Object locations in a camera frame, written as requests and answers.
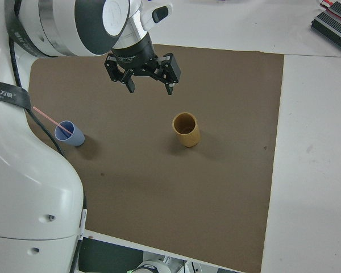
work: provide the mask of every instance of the gray ring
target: gray ring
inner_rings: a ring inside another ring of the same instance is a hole
[[[39,0],[38,3],[40,23],[43,31],[56,51],[66,56],[76,56],[69,48],[63,43],[61,36],[56,27],[53,15],[53,0]]]

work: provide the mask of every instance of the brown cardboard surface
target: brown cardboard surface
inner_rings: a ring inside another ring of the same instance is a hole
[[[81,147],[62,147],[88,196],[87,229],[260,272],[283,56],[156,46],[168,52],[182,70],[171,96],[150,78],[129,94],[104,56],[59,58],[34,64],[32,104],[86,135]],[[201,131],[193,148],[172,130],[183,111]]]

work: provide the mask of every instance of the pink stick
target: pink stick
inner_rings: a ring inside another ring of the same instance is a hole
[[[57,125],[59,128],[61,128],[62,130],[66,131],[68,134],[72,135],[72,133],[70,131],[68,131],[65,127],[63,127],[62,125],[60,125],[58,122],[54,121],[52,118],[50,118],[49,116],[47,116],[46,114],[44,114],[42,111],[40,111],[37,107],[33,106],[33,109],[35,111],[37,111],[39,114],[41,114],[42,116],[44,116],[46,119],[48,119],[49,121],[53,122],[55,125]]]

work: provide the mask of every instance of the black metal device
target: black metal device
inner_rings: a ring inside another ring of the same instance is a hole
[[[312,21],[312,28],[341,47],[341,3],[335,2]]]
[[[147,34],[140,42],[129,48],[113,49],[105,61],[105,68],[113,82],[119,81],[130,93],[135,90],[131,76],[147,76],[161,81],[169,95],[179,82],[181,71],[172,53],[157,57]]]

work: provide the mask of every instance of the blue cup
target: blue cup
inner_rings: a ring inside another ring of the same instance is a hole
[[[83,144],[83,142],[85,141],[85,135],[79,128],[77,128],[76,125],[74,125],[71,121],[62,121],[59,124],[66,128],[68,131],[70,131],[72,135],[68,134],[68,132],[66,132],[62,128],[56,126],[55,129],[56,139],[73,146],[80,146]]]

